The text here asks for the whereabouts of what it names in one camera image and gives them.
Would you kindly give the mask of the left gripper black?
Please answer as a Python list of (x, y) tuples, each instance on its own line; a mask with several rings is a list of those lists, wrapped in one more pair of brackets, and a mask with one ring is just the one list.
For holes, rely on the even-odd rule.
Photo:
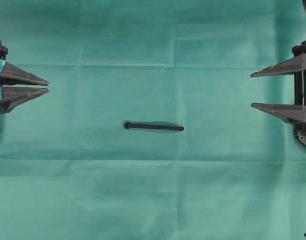
[(48, 88), (5, 87), (14, 85), (49, 86), (49, 82), (6, 61), (9, 50), (0, 40), (0, 113), (8, 114), (16, 107), (49, 93)]

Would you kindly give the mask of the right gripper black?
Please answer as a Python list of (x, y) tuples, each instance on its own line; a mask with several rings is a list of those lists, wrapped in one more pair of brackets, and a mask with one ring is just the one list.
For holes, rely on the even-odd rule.
[(294, 58), (255, 72), (252, 78), (287, 76), (294, 74), (294, 99), (296, 105), (252, 103), (251, 107), (273, 115), (294, 125), (294, 135), (306, 147), (306, 41), (292, 49)]

